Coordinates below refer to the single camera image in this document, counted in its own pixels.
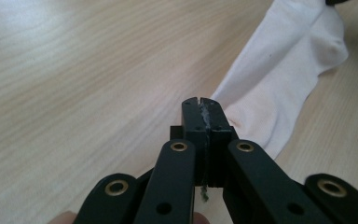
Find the wooden table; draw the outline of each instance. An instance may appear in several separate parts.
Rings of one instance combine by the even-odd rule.
[[[270,1],[0,0],[0,224],[77,212],[99,179],[154,166],[180,103],[209,97]],[[276,160],[358,188],[358,1],[350,58],[321,75]],[[195,210],[230,223],[221,189]]]

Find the brass rivet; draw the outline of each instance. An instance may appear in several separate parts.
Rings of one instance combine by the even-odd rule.
[[[328,179],[320,179],[318,181],[318,188],[324,193],[337,198],[343,198],[348,194],[341,185]]]
[[[185,143],[176,142],[171,144],[171,149],[174,151],[185,151],[187,149],[187,145]]]
[[[255,148],[250,145],[250,144],[247,144],[247,143],[243,143],[243,142],[239,142],[237,144],[237,149],[241,150],[241,151],[244,151],[244,152],[251,152],[253,151]]]
[[[118,196],[123,194],[129,188],[129,184],[125,180],[114,180],[106,185],[105,193],[110,196]]]

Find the white cloth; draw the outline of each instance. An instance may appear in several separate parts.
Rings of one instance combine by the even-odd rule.
[[[242,139],[275,159],[318,75],[345,61],[343,23],[322,0],[275,0],[212,98]]]

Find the screw hole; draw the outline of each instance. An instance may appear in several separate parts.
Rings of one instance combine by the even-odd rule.
[[[169,203],[161,203],[157,205],[156,211],[161,215],[167,215],[172,211],[172,206]]]
[[[129,184],[125,180],[114,180],[106,185],[105,193],[109,196],[118,196],[127,191]]]
[[[296,214],[296,215],[299,215],[299,216],[302,216],[304,215],[304,209],[296,204],[296,203],[289,203],[287,204],[287,209],[289,209],[289,211],[293,214]]]
[[[187,149],[187,145],[185,143],[172,143],[171,149],[174,151],[185,151]]]
[[[318,188],[333,197],[343,198],[347,196],[347,191],[338,183],[331,180],[320,179],[318,181]]]
[[[238,143],[237,149],[244,151],[244,152],[251,152],[254,150],[254,147],[252,145],[249,145],[247,143]]]

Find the light wood grain surface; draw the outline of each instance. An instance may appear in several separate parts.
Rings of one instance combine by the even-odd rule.
[[[106,175],[154,166],[180,103],[209,97],[270,1],[0,0],[0,224],[77,212]],[[277,163],[358,188],[358,1]],[[220,189],[195,210],[230,223]]]

